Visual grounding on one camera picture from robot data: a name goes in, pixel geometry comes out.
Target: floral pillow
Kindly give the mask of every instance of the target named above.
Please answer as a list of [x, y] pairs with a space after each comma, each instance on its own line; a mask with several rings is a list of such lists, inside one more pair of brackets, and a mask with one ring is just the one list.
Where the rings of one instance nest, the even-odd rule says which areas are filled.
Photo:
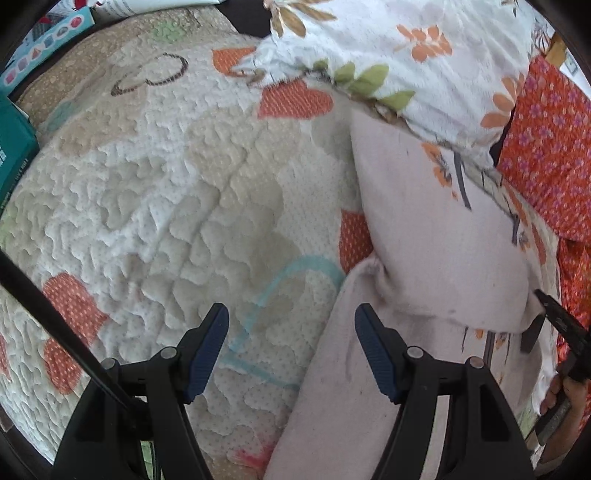
[[266, 86], [322, 71], [405, 118], [425, 140], [479, 157], [528, 70], [534, 17], [516, 0], [264, 0], [271, 35], [235, 67]]

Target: orange polka dot heart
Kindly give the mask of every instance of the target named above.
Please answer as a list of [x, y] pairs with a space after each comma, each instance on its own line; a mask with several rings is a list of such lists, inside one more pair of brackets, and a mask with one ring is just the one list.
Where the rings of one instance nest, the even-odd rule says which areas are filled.
[[373, 251], [374, 245], [369, 236], [365, 215], [341, 210], [339, 259], [345, 273], [348, 274]]
[[[232, 72], [231, 68], [253, 51], [254, 47], [213, 50], [213, 66], [226, 76], [241, 77], [241, 74]], [[303, 80], [294, 80], [263, 89], [258, 118], [308, 120], [325, 115], [332, 108], [333, 100], [328, 93], [308, 88]]]
[[0, 335], [0, 373], [10, 380], [10, 369], [8, 368], [8, 357], [6, 355], [6, 340]]
[[[95, 341], [100, 328], [109, 319], [97, 308], [84, 285], [67, 273], [47, 280], [43, 294], [85, 345]], [[80, 366], [53, 338], [45, 344], [43, 358], [51, 383], [63, 395], [72, 393], [80, 381]]]

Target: bed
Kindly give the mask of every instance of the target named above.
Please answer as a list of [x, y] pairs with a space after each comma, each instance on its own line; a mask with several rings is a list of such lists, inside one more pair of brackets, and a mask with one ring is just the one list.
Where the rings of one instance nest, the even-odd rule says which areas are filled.
[[[252, 87], [232, 67], [257, 44], [213, 8], [83, 40], [18, 100], [43, 149], [0, 219], [0, 247], [99, 359], [148, 358], [228, 306], [229, 341], [187, 409], [227, 479], [263, 477], [340, 286], [373, 251], [347, 118], [379, 112], [319, 77]], [[503, 212], [538, 226], [558, 297], [556, 237], [467, 160]], [[0, 307], [0, 404], [51, 462], [87, 378], [14, 299]], [[508, 355], [502, 335], [464, 335]]]

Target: metal screw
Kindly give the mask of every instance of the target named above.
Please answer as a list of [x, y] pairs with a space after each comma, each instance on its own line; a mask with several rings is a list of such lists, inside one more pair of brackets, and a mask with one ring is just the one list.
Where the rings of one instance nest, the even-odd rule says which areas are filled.
[[419, 348], [417, 346], [410, 346], [410, 347], [408, 347], [407, 355], [410, 358], [416, 358], [416, 359], [422, 358], [423, 357], [423, 349]]
[[484, 367], [484, 362], [482, 361], [482, 358], [477, 357], [477, 356], [472, 356], [472, 357], [470, 357], [470, 365], [473, 366], [474, 368], [482, 368], [482, 367]]
[[176, 355], [177, 355], [177, 350], [173, 346], [168, 346], [166, 348], [163, 348], [162, 351], [160, 352], [160, 356], [162, 358], [174, 358]]
[[114, 358], [105, 358], [100, 364], [105, 370], [111, 370], [115, 366], [115, 363]]

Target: green leaf print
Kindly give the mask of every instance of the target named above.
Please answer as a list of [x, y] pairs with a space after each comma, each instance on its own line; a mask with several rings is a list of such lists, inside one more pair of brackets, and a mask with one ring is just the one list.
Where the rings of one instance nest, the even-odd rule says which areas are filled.
[[154, 39], [160, 42], [175, 43], [187, 35], [187, 31], [178, 22], [170, 20], [160, 22], [152, 31]]
[[413, 90], [401, 90], [393, 95], [380, 98], [379, 102], [391, 108], [395, 112], [399, 112], [406, 108], [410, 100], [414, 97], [416, 92]]
[[384, 80], [388, 75], [388, 70], [389, 67], [386, 64], [374, 65], [362, 72], [361, 75], [349, 85], [348, 90], [351, 93], [369, 97], [384, 84]]
[[329, 59], [316, 60], [312, 65], [312, 70], [315, 72], [321, 72], [329, 67]]
[[335, 70], [335, 83], [349, 83], [353, 77], [355, 77], [355, 63], [352, 61]]

